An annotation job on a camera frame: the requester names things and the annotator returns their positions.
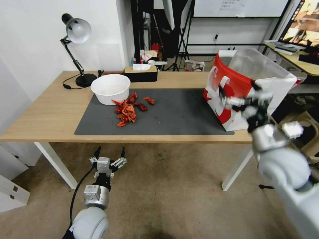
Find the lamp shade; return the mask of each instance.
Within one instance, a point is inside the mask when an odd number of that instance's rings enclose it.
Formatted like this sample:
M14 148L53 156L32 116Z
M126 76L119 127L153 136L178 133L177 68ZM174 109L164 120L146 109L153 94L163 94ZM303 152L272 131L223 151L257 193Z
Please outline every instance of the lamp shade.
M62 21L66 25L66 34L74 43L86 42L91 35L90 24L80 18L73 18L70 14L64 13Z

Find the black desk mat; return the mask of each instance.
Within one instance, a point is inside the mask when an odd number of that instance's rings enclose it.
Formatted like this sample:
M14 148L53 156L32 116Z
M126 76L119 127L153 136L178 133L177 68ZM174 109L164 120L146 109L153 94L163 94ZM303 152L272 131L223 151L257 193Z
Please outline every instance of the black desk mat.
M75 131L76 135L232 135L226 132L204 100L203 89L130 89L146 112L135 108L137 120L124 127L114 112L116 106L101 104L94 95ZM155 105L143 101L155 99Z

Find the monitor screen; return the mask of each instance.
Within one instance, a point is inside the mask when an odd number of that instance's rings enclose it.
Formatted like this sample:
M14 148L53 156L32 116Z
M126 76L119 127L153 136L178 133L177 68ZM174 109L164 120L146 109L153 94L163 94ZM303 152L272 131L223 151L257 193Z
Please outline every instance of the monitor screen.
M319 0L301 0L279 40L319 47Z

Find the plastic bag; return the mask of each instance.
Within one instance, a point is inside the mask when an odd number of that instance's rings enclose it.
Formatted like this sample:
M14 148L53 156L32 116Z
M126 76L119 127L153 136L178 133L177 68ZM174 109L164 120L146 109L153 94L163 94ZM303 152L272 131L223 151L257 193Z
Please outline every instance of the plastic bag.
M273 93L268 107L270 115L297 81L297 77L293 74L254 49L238 52L236 59L232 59L230 64L233 69L227 67L221 60L221 57L233 56L235 58L235 55L236 51L217 53L203 94L226 131L246 129L248 124L241 117L240 112L228 110L222 106L219 98L219 85L228 97L244 98L255 93L251 86L251 80L254 80L264 91Z

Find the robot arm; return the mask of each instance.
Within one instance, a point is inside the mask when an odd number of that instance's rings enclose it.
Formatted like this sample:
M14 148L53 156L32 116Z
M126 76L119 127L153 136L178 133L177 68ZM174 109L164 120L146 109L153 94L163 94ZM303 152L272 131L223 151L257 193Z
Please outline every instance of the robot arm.
M94 157L90 158L93 166L92 169L97 169L94 177L95 183L86 185L84 190L85 209L80 211L66 231L63 239L101 239L107 232L109 223L105 213L109 204L109 192L111 191L111 178L114 173L118 171L127 162L125 157L125 150L123 147L121 157L112 161L110 158L99 157L101 147L95 152ZM72 208L76 192L74 191L70 218L72 219Z
M241 111L247 120L258 171L281 197L299 234L304 239L319 238L319 184L309 180L311 171L305 156L287 147L288 139L299 137L303 128L298 122L281 128L269 123L267 107L272 94L262 92L253 81L252 86L255 94L245 99L226 97L219 87L222 105Z

